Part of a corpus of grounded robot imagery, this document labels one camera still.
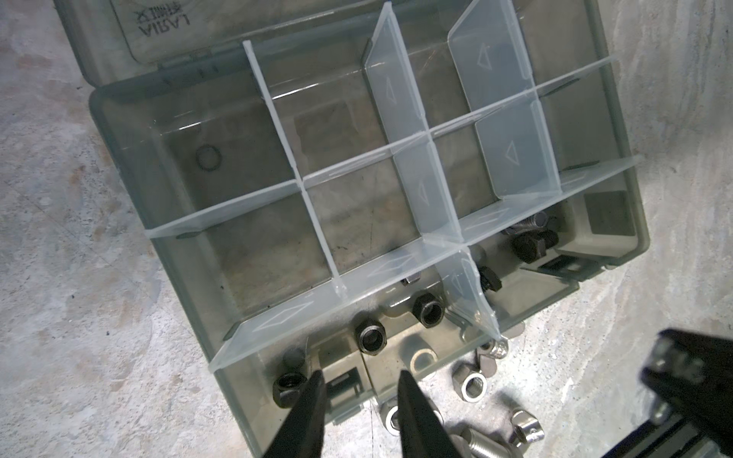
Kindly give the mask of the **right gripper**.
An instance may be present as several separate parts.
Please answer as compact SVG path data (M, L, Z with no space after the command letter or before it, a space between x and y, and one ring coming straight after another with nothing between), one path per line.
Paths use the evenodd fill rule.
M607 457L730 457L732 341L677 328L658 334L639 380L649 419Z

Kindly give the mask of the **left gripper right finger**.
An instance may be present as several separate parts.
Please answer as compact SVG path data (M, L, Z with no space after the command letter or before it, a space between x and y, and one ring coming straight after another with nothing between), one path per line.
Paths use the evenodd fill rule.
M400 372L397 399L403 457L460 456L408 370Z

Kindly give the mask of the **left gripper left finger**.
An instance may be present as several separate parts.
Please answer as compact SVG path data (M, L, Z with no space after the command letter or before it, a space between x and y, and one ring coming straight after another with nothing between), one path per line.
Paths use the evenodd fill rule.
M316 370L263 457L321 457L327 400L323 372Z

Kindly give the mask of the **silver wing nut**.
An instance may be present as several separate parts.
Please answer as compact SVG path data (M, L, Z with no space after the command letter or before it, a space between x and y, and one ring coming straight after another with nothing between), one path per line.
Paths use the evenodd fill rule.
M516 410L510 422L513 428L510 444L519 450L527 450L529 446L543 441L546 437L538 418L527 410Z

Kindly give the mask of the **black bolt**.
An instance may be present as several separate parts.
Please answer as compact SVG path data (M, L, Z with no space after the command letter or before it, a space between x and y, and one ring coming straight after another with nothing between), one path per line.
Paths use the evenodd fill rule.
M498 274L496 274L496 272L494 272L488 266L479 266L478 272L480 285L483 292L498 292L502 288L503 284Z
M559 234L553 230L526 232L512 239L512 250L523 263L530 264L544 258L558 243Z

